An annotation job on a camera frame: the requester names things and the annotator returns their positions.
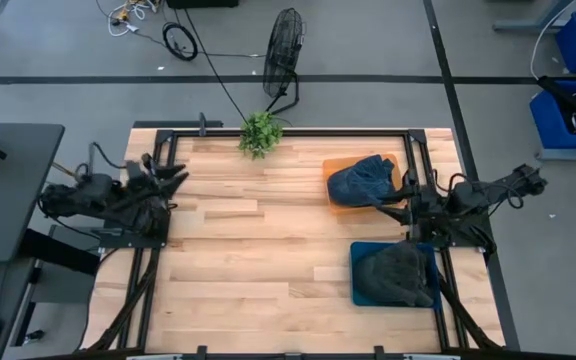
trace fan grille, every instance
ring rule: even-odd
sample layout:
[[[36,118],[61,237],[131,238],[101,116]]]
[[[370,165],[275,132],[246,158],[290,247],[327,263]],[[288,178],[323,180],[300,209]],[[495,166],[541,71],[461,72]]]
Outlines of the fan grille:
[[[272,97],[283,94],[297,66],[303,34],[301,15],[295,9],[282,10],[268,42],[264,65],[264,91]]]

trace orange tray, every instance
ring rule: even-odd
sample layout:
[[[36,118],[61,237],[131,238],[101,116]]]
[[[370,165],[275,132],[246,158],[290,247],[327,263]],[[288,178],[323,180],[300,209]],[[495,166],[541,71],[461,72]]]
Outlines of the orange tray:
[[[401,172],[399,171],[399,163],[397,163],[397,158],[395,155],[392,154],[379,154],[382,159],[389,159],[395,165],[395,168],[392,169],[392,182],[395,186],[395,189],[401,189]],[[331,198],[330,194],[328,194],[328,179],[334,173],[339,170],[343,170],[349,168],[360,160],[363,160],[369,156],[373,155],[366,155],[366,156],[356,156],[350,158],[342,158],[342,159],[329,159],[324,160],[323,170],[324,170],[324,186],[326,187],[326,195],[328,196],[328,205],[330,206],[330,210],[333,214],[341,215],[341,214],[356,214],[361,212],[367,211],[375,211],[376,209],[372,206],[364,206],[364,207],[349,207],[349,206],[341,206],[337,205]]]

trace blue tray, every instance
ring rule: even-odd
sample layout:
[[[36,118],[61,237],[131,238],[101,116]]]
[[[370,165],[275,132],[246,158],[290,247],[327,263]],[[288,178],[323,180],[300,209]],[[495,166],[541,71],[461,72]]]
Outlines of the blue tray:
[[[410,307],[405,303],[380,303],[362,295],[353,283],[352,269],[364,256],[374,254],[396,243],[363,242],[356,241],[350,245],[350,285],[352,288],[352,302],[357,306],[386,306],[386,307]],[[417,249],[424,253],[430,261],[426,267],[428,286],[434,294],[434,303],[430,308],[441,308],[441,292],[439,291],[439,275],[437,272],[437,261],[435,259],[435,249],[427,244],[417,244]]]

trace denim cloth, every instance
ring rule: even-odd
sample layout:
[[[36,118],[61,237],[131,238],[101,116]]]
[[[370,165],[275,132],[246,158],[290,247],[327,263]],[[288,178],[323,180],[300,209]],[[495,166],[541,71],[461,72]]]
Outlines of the denim cloth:
[[[328,178],[328,195],[342,206],[380,205],[381,199],[395,193],[392,161],[379,155],[367,157]]]

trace wooden tabletop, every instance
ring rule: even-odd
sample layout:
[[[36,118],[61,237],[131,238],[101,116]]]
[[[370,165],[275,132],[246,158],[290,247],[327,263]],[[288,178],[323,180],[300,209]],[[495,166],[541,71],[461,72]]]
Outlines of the wooden tabletop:
[[[133,129],[126,159],[152,152],[156,131]],[[426,135],[439,183],[447,186],[461,171],[451,130]],[[224,137],[179,140],[176,162],[187,164],[190,177],[173,198],[179,207],[161,253],[147,351],[193,353],[198,345],[211,353],[370,353],[375,345],[395,353],[439,351],[432,310],[352,304],[350,244],[398,241],[406,228],[376,211],[332,214],[322,181],[323,160],[370,154],[394,154],[403,173],[403,141],[284,137],[255,161],[237,144]],[[450,251],[462,302],[503,343],[482,255]],[[123,305],[131,261],[132,250],[120,250],[99,271],[84,347]],[[456,346],[445,301],[444,311]]]

